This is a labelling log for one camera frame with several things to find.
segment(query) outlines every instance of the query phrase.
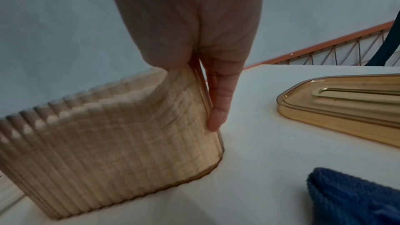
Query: blue cloth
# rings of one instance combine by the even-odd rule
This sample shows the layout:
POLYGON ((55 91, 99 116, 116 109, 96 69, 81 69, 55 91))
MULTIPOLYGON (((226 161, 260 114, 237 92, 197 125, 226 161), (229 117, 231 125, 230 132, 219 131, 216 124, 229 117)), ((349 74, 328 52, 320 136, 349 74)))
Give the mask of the blue cloth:
POLYGON ((400 225, 400 191, 334 170, 316 168, 307 187, 314 223, 400 225))

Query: wall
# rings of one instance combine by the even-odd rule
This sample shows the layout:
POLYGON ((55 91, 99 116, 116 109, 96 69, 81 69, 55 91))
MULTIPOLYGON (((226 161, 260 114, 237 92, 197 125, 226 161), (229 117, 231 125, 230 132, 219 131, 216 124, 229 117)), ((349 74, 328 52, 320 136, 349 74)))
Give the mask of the wall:
MULTIPOLYGON (((264 0, 247 65, 395 18, 400 0, 264 0)), ((113 0, 0 0, 0 116, 147 69, 113 0)))

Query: hand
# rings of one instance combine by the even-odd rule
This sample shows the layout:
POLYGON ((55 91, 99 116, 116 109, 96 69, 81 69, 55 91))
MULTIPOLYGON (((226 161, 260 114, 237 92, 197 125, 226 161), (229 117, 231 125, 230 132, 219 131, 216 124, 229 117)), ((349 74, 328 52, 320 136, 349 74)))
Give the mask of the hand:
POLYGON ((180 68, 193 55, 206 70, 213 108, 208 128, 226 121, 251 49, 262 0, 115 0, 150 65, 180 68))

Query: microfiber cloth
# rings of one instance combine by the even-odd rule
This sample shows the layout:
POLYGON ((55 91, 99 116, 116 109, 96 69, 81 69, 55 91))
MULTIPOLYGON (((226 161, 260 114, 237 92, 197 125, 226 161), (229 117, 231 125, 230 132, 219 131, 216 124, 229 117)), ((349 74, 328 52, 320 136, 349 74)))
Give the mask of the microfiber cloth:
POLYGON ((400 225, 400 191, 326 168, 308 176, 314 223, 400 225))

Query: white table surface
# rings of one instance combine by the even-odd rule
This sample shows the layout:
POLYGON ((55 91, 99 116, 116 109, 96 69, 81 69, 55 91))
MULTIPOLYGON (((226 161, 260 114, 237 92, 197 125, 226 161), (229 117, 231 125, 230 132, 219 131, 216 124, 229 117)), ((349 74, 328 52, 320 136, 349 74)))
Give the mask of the white table surface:
POLYGON ((208 176, 62 221, 48 220, 25 197, 0 216, 0 224, 309 225, 312 203, 305 180, 315 167, 400 189, 400 149, 289 120, 276 111, 276 97, 303 80, 378 73, 400 73, 400 68, 262 65, 246 70, 221 129, 224 158, 208 176))

